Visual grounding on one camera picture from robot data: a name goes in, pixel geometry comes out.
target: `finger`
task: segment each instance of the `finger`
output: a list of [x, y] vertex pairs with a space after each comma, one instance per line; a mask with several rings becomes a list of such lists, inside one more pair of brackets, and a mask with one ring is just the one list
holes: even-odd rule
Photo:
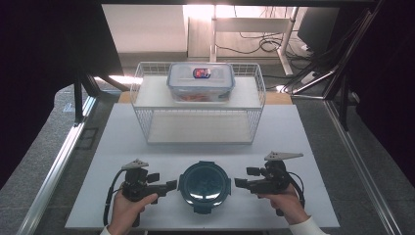
[[273, 195], [271, 194], [256, 194], [257, 196], [259, 196], [260, 198], [267, 198], [267, 199], [271, 199], [271, 197]]
[[278, 205], [276, 204], [276, 203], [274, 203], [274, 201], [269, 201], [270, 203], [271, 203], [271, 207], [273, 208], [273, 209], [280, 209], [280, 207], [278, 207]]
[[152, 203], [152, 202], [153, 202], [153, 201], [155, 201], [158, 197], [159, 197], [159, 196], [158, 196], [157, 194], [152, 194], [152, 195], [149, 195], [149, 196], [147, 196], [147, 197], [143, 198], [142, 200], [140, 200], [140, 201], [136, 204], [136, 207], [137, 207], [137, 208], [140, 208], [140, 210], [141, 210], [141, 208], [144, 208], [146, 205], [148, 205], [148, 204]]

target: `hand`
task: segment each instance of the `hand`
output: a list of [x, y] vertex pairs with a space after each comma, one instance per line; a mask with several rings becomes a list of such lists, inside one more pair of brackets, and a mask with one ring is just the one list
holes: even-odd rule
[[121, 191], [118, 191], [115, 194], [113, 218], [107, 227], [108, 231], [112, 235], [127, 234], [137, 214], [143, 212], [145, 206], [155, 201], [157, 197], [157, 194], [152, 194], [139, 202], [130, 202], [122, 195]]
[[292, 184], [281, 194], [258, 194], [258, 196], [269, 199], [271, 207], [275, 210], [280, 209], [290, 225], [302, 223], [309, 219]]

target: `wire basket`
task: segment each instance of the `wire basket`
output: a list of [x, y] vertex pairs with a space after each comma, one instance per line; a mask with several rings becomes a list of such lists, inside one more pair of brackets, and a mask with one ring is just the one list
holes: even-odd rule
[[258, 64], [230, 64], [235, 87], [226, 103], [175, 102], [166, 85], [171, 63], [138, 65], [130, 100], [149, 144], [252, 144], [265, 104]]

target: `table surface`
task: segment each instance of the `table surface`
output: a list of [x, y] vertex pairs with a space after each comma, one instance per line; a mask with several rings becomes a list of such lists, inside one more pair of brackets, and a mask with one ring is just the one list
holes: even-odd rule
[[[119, 103], [130, 103], [130, 92], [122, 92], [118, 99]], [[287, 93], [266, 92], [265, 105], [293, 105], [291, 97]]]
[[[232, 180], [231, 196], [211, 214], [193, 213], [177, 191], [167, 193], [157, 205], [146, 207], [140, 229], [146, 230], [265, 230], [288, 226], [267, 200], [236, 188], [233, 178], [253, 179], [247, 166], [262, 167], [271, 151], [303, 153], [286, 160], [289, 171], [304, 183], [306, 210], [321, 227], [338, 227], [333, 207], [294, 105], [267, 105], [252, 145], [147, 145], [130, 104], [116, 104], [73, 206], [66, 228], [101, 229], [104, 203], [115, 174], [135, 159], [149, 163], [149, 173], [159, 172], [160, 183], [178, 179], [198, 161], [220, 165]], [[123, 174], [115, 187], [123, 180]]]

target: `cable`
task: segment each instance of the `cable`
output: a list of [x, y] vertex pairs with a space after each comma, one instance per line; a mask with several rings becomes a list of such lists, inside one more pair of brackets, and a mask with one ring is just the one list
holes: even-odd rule
[[287, 172], [287, 173], [292, 174], [292, 175], [295, 175], [300, 180], [300, 183], [301, 183], [301, 191], [302, 191], [302, 193], [304, 193], [304, 183], [302, 182], [301, 177], [299, 177], [296, 173], [293, 173], [293, 172]]
[[339, 55], [340, 51], [342, 50], [345, 42], [353, 36], [355, 31], [358, 29], [358, 26], [362, 23], [364, 19], [363, 12], [360, 14], [360, 16], [354, 21], [354, 23], [351, 25], [351, 27], [348, 29], [346, 34], [338, 41], [335, 45], [332, 46], [329, 50], [324, 52], [321, 55], [317, 55], [311, 58], [313, 62], [318, 63], [320, 66], [325, 65], [331, 65], [334, 61], [336, 61], [336, 57]]
[[263, 75], [262, 77], [271, 77], [271, 78], [282, 78], [282, 79], [291, 79], [291, 76], [276, 76], [276, 75]]
[[[238, 14], [236, 12], [236, 6], [234, 5], [233, 7], [234, 7], [235, 18], [238, 18]], [[267, 18], [267, 16], [266, 16], [267, 12], [268, 12], [268, 7], [265, 7], [265, 10], [260, 14], [259, 17], [261, 17], [262, 15], [265, 15], [265, 17]], [[270, 18], [272, 17], [272, 14], [275, 15], [274, 7], [271, 8], [271, 13], [269, 14]], [[242, 32], [239, 32], [239, 35], [242, 38], [246, 38], [246, 39], [259, 39], [260, 38], [260, 40], [258, 42], [257, 49], [255, 49], [253, 51], [250, 51], [250, 52], [238, 51], [238, 50], [235, 50], [233, 48], [222, 47], [222, 46], [219, 46], [217, 44], [216, 44], [216, 47], [218, 47], [220, 49], [224, 49], [224, 50], [230, 50], [230, 51], [233, 51], [233, 52], [236, 52], [236, 53], [241, 53], [241, 54], [252, 54], [252, 53], [258, 51], [259, 49], [261, 49], [262, 51], [267, 52], [267, 53], [272, 53], [272, 52], [276, 52], [281, 46], [282, 38], [273, 37], [274, 35], [279, 35], [279, 34], [281, 34], [281, 33], [266, 34], [266, 32], [263, 32], [261, 36], [244, 36], [244, 35], [242, 35]], [[272, 49], [264, 48], [264, 45], [267, 45], [267, 44], [271, 44], [273, 46], [273, 48]]]
[[110, 189], [108, 190], [108, 194], [107, 194], [107, 200], [105, 202], [105, 208], [104, 208], [104, 216], [103, 216], [103, 221], [104, 221], [104, 226], [108, 225], [108, 213], [110, 212], [110, 205], [111, 205], [111, 199], [113, 198], [113, 193], [118, 191], [114, 191], [114, 186], [116, 183], [116, 180], [118, 179], [119, 175], [125, 171], [125, 169], [121, 169], [115, 176], [113, 183], [111, 184]]
[[298, 84], [300, 82], [300, 78], [302, 78], [302, 76], [308, 72], [313, 71], [316, 68], [314, 63], [310, 63], [304, 70], [301, 70], [298, 74], [296, 79], [290, 80], [289, 82], [287, 82], [284, 87], [281, 89], [282, 93], [291, 93], [291, 95], [293, 95], [293, 89], [290, 91], [287, 91], [289, 86], [294, 86], [296, 84]]

